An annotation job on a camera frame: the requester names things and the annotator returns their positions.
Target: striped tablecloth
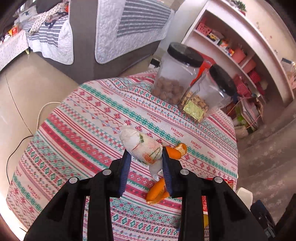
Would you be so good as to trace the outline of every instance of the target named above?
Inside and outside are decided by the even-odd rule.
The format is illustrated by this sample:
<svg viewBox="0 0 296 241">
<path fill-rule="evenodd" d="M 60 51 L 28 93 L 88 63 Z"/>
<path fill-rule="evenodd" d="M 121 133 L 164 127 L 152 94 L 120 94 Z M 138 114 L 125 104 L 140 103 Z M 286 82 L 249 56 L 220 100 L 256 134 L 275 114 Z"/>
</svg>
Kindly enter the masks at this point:
<svg viewBox="0 0 296 241">
<path fill-rule="evenodd" d="M 176 106 L 150 94 L 156 72 L 94 80 L 72 92 L 42 123 L 14 172 L 7 203 L 26 226 L 73 176 L 94 176 L 120 158 L 118 133 L 123 124 L 163 145 L 183 142 L 181 163 L 200 177 L 237 179 L 237 145 L 232 121 L 222 112 L 196 125 Z M 147 205 L 153 180 L 146 167 L 132 160 L 126 191 L 110 199 L 115 240 L 177 240 L 181 200 L 167 198 Z M 86 205 L 84 240 L 88 208 Z"/>
</svg>

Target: black jar lid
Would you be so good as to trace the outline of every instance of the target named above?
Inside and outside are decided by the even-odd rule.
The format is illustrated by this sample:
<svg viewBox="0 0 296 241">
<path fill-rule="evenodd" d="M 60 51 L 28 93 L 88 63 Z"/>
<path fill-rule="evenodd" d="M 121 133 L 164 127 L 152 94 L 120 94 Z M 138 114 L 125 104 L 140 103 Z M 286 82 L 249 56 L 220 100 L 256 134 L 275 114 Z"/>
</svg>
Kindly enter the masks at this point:
<svg viewBox="0 0 296 241">
<path fill-rule="evenodd" d="M 179 62 L 195 68 L 199 68 L 204 61 L 195 49 L 176 42 L 170 43 L 168 54 Z"/>
<path fill-rule="evenodd" d="M 219 65 L 213 64 L 210 67 L 210 75 L 217 83 L 220 90 L 225 92 L 227 95 L 233 96 L 237 92 L 233 79 Z"/>
</svg>

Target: crumpled plastic wrapper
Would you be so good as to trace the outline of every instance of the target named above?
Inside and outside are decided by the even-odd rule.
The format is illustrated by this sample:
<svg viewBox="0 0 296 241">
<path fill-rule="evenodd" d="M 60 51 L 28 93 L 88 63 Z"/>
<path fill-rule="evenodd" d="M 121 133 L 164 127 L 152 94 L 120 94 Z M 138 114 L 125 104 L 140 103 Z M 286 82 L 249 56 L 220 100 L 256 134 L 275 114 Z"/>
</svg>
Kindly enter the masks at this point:
<svg viewBox="0 0 296 241">
<path fill-rule="evenodd" d="M 121 127 L 119 138 L 134 158 L 149 166 L 151 176 L 158 181 L 158 173 L 163 168 L 162 145 L 148 135 L 127 125 Z"/>
</svg>

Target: silver screw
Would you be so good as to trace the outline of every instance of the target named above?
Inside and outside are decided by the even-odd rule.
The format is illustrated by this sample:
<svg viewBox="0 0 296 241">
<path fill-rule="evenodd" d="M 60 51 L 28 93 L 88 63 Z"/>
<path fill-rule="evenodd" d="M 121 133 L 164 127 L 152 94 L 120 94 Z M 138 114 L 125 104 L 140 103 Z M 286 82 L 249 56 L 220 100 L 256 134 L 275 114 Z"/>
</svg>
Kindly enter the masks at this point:
<svg viewBox="0 0 296 241">
<path fill-rule="evenodd" d="M 223 179 L 221 177 L 215 177 L 215 182 L 217 183 L 222 183 L 223 182 Z"/>
<path fill-rule="evenodd" d="M 69 183 L 76 183 L 78 181 L 78 179 L 76 177 L 71 177 L 69 180 Z"/>
<path fill-rule="evenodd" d="M 110 175 L 111 174 L 111 170 L 110 169 L 105 169 L 104 171 L 103 171 L 103 175 L 105 175 L 105 176 L 108 176 L 108 175 Z"/>
<path fill-rule="evenodd" d="M 187 169 L 182 169 L 182 170 L 180 171 L 180 173 L 181 173 L 182 175 L 188 175 L 188 174 L 189 174 L 189 171 L 188 171 Z"/>
</svg>

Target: jar of walnuts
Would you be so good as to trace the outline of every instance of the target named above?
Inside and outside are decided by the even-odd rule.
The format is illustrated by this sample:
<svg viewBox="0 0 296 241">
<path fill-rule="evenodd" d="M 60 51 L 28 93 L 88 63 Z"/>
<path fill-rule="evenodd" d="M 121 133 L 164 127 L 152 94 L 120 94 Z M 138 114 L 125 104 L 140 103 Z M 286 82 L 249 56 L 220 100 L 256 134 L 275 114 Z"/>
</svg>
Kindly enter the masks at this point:
<svg viewBox="0 0 296 241">
<path fill-rule="evenodd" d="M 231 96 L 236 92 L 232 78 L 219 65 L 214 64 L 187 89 L 178 103 L 178 108 L 191 120 L 200 123 L 218 109 L 228 105 Z"/>
<path fill-rule="evenodd" d="M 203 57 L 193 48 L 171 43 L 161 59 L 151 94 L 169 104 L 177 104 L 198 74 Z"/>
</svg>

